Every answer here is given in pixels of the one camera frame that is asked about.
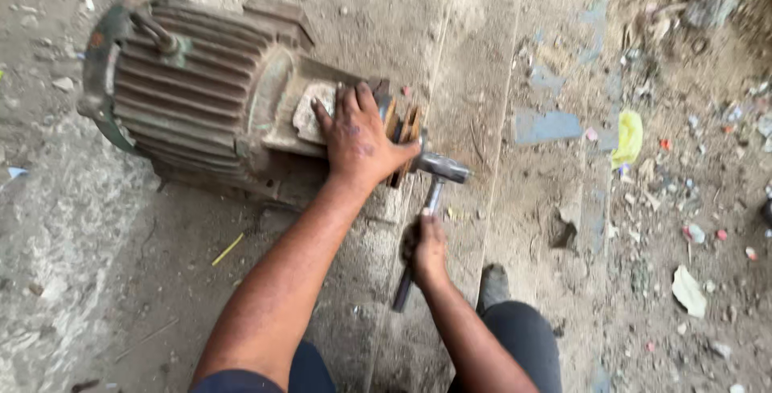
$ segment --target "dusty ground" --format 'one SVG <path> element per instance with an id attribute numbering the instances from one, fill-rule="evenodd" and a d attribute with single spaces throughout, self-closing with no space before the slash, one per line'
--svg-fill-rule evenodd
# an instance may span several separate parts
<path id="1" fill-rule="evenodd" d="M 68 391 L 92 379 L 95 391 L 184 391 L 234 286 L 294 217 L 181 186 L 157 193 L 148 162 L 74 113 L 76 53 L 115 0 L 93 1 L 94 12 L 83 0 L 0 0 L 0 165 L 29 170 L 0 179 L 0 391 Z M 243 0 L 197 1 L 238 9 Z M 474 303 L 482 267 L 504 264 L 513 297 L 554 325 L 566 391 L 772 389 L 769 239 L 758 217 L 772 155 L 755 128 L 769 96 L 748 94 L 769 79 L 772 0 L 739 0 L 724 26 L 672 30 L 622 66 L 625 26 L 668 1 L 302 2 L 320 38 L 314 57 L 412 86 L 432 148 L 473 167 L 475 178 L 443 199 L 452 277 Z M 535 66 L 565 84 L 538 86 Z M 63 76 L 76 81 L 71 92 L 53 86 Z M 738 121 L 724 116 L 729 102 L 743 109 Z M 598 130 L 635 110 L 642 152 L 623 180 L 584 138 L 520 144 L 515 121 L 528 109 L 574 113 Z M 656 163 L 651 173 L 646 162 Z M 427 184 L 379 193 L 391 208 L 374 202 L 362 214 L 325 281 L 306 336 L 341 391 L 444 391 L 452 377 L 420 293 L 406 314 L 388 309 L 401 224 Z M 551 249 L 564 226 L 558 209 L 572 203 L 581 210 L 573 250 Z M 691 223 L 705 243 L 687 246 Z M 210 267 L 245 229 L 258 231 Z M 716 285 L 703 288 L 704 319 L 671 294 L 679 265 Z"/>

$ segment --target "left hand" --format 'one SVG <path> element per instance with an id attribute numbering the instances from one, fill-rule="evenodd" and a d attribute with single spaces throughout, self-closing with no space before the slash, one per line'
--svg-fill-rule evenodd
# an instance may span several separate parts
<path id="1" fill-rule="evenodd" d="M 397 145 L 386 138 L 378 105 L 364 82 L 356 90 L 337 92 L 334 120 L 321 102 L 314 100 L 312 107 L 327 141 L 329 180 L 370 194 L 375 185 L 421 152 L 418 141 Z"/>

